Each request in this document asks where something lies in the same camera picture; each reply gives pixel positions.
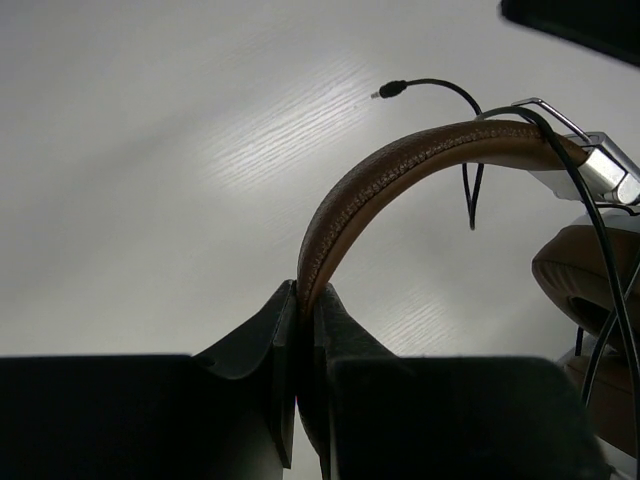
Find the brown silver headphones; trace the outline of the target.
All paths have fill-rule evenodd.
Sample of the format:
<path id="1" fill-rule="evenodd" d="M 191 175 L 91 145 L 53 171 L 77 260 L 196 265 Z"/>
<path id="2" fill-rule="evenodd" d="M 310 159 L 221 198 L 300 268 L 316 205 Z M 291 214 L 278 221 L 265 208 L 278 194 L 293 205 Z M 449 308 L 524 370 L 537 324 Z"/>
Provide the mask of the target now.
<path id="1" fill-rule="evenodd" d="M 440 170 L 484 163 L 563 175 L 573 168 L 587 187 L 595 186 L 586 169 L 594 147 L 575 136 L 554 133 L 535 112 L 527 123 L 503 115 L 503 110 L 494 109 L 474 121 L 401 138 L 360 162 L 332 188 L 314 214 L 299 253 L 297 291 L 305 321 L 373 218 L 409 187 Z"/>

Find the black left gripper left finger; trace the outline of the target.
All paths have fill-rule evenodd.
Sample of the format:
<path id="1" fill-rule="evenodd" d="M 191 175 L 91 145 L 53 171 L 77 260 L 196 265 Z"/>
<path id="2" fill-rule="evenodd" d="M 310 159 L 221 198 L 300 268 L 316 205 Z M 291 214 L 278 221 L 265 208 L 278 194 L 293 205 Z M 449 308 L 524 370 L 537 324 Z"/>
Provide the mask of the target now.
<path id="1" fill-rule="evenodd" d="M 5 479 L 279 479 L 292 463 L 293 281 L 196 355 L 5 357 Z"/>

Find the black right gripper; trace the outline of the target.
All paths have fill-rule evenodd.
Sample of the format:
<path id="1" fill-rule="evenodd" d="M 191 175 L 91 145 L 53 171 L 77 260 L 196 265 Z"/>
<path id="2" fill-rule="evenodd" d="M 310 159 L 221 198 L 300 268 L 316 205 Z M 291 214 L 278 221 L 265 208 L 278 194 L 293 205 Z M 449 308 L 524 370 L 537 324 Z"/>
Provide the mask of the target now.
<path id="1" fill-rule="evenodd" d="M 638 0 L 503 0 L 499 10 L 514 24 L 639 65 Z"/>

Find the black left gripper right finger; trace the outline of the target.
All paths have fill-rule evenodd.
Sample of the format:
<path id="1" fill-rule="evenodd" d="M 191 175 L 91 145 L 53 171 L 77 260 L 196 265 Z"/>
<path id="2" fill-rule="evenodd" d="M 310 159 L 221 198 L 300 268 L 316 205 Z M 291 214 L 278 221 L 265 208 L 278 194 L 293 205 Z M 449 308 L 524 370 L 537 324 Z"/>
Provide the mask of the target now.
<path id="1" fill-rule="evenodd" d="M 327 287 L 309 437 L 327 479 L 606 479 L 574 386 L 538 357 L 400 357 Z"/>

